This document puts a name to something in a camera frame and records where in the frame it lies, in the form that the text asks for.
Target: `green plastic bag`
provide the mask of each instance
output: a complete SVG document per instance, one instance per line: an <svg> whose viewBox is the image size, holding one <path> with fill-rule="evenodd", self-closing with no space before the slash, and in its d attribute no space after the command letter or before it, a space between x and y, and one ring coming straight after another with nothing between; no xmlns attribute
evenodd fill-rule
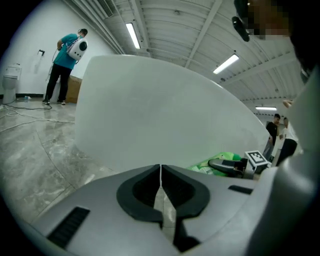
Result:
<svg viewBox="0 0 320 256"><path fill-rule="evenodd" d="M217 176L227 176L221 171L218 171L210 166L208 166L208 161L211 159L225 159L225 160L233 160L233 161L240 161L241 156L232 152L220 152L202 162L194 164L188 167L188 170L195 171L198 173L209 174L209 175L217 175Z"/></svg>

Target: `tile floor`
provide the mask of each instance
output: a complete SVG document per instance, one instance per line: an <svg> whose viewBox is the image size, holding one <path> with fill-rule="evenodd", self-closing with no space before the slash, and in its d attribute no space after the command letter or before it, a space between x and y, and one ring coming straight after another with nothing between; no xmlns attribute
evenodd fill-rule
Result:
<svg viewBox="0 0 320 256"><path fill-rule="evenodd" d="M44 107L40 99L18 99L12 105ZM75 104L51 106L50 110L15 110L38 118L75 121ZM35 120L32 117L4 116L7 113L5 108L0 109L1 190L11 209L28 223L81 186L119 173L77 149L74 123L31 122ZM31 123L3 131L25 122ZM172 241L176 211L162 188L154 207L163 212L163 232Z"/></svg>

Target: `ceiling light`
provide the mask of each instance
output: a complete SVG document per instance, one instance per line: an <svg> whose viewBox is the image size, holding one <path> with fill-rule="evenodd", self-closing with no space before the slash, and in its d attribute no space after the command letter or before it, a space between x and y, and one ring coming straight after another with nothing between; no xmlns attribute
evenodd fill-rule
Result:
<svg viewBox="0 0 320 256"><path fill-rule="evenodd" d="M271 111L276 111L277 108L275 106L256 106L256 110L271 110Z"/></svg>
<svg viewBox="0 0 320 256"><path fill-rule="evenodd" d="M232 63L235 61L239 60L239 57L237 55L232 55L230 58L228 58L224 63L222 63L220 66L218 66L213 73L219 74L222 70L226 69L229 67Z"/></svg>
<svg viewBox="0 0 320 256"><path fill-rule="evenodd" d="M132 23L127 23L125 25L126 25L126 28L129 31L129 34L131 36L131 39L133 41L133 44L134 44L135 48L140 49L140 44L139 44L135 29L134 29L134 25Z"/></svg>

